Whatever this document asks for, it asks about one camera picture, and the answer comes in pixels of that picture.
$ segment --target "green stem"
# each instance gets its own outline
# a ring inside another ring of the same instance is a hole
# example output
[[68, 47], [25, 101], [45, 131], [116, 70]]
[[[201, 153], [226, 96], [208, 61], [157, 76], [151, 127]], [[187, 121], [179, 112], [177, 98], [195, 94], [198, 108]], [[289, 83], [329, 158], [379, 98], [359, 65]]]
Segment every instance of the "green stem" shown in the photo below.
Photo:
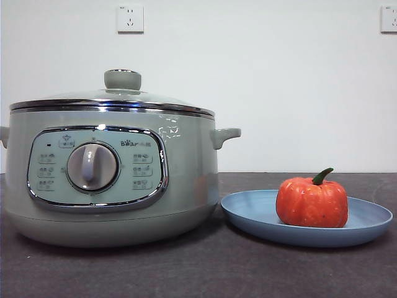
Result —
[[314, 185], [320, 185], [323, 183], [323, 180], [325, 176], [327, 176], [330, 172], [332, 172], [334, 169], [328, 168], [319, 173], [316, 177], [313, 178], [312, 182]]

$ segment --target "gray knob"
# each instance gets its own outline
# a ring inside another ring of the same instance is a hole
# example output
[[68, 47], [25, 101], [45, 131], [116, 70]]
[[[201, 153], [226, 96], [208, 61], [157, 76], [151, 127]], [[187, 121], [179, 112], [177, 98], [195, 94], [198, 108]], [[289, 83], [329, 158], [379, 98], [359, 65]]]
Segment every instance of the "gray knob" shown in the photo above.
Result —
[[112, 182], [116, 174], [116, 157], [101, 144], [85, 144], [70, 154], [68, 177], [78, 188], [96, 191]]
[[132, 70], [108, 70], [105, 72], [107, 89], [141, 89], [142, 76]]

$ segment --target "dark countertop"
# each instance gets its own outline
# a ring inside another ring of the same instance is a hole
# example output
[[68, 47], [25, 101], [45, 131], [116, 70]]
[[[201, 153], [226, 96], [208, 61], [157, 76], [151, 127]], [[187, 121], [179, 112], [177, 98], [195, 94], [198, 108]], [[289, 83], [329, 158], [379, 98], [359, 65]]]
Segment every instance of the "dark countertop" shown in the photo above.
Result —
[[[221, 173], [220, 195], [310, 174]], [[332, 173], [349, 196], [397, 214], [397, 173]], [[350, 248], [302, 248], [241, 232], [218, 206], [201, 226], [145, 245], [81, 250], [16, 233], [1, 214], [1, 297], [397, 297], [397, 226]]]

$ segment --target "blue plate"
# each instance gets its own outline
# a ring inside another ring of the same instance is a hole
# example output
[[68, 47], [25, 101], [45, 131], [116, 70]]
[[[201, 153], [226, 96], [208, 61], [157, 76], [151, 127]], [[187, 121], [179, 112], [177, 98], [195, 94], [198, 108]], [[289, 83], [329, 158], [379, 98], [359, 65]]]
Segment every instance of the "blue plate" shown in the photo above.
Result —
[[349, 219], [343, 228], [286, 225], [275, 211], [277, 190], [244, 191], [226, 196], [221, 206], [230, 222], [254, 236], [311, 247], [343, 247], [369, 242], [383, 234], [393, 214], [372, 202], [348, 197]]

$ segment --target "orange pumpkin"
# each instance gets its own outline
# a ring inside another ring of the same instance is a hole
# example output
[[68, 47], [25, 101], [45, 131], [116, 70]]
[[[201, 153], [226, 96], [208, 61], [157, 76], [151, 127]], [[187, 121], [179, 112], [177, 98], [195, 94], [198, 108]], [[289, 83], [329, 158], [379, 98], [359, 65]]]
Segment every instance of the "orange pumpkin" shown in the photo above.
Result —
[[341, 228], [347, 222], [347, 195], [337, 182], [324, 180], [328, 168], [314, 178], [285, 180], [276, 198], [276, 212], [289, 225]]

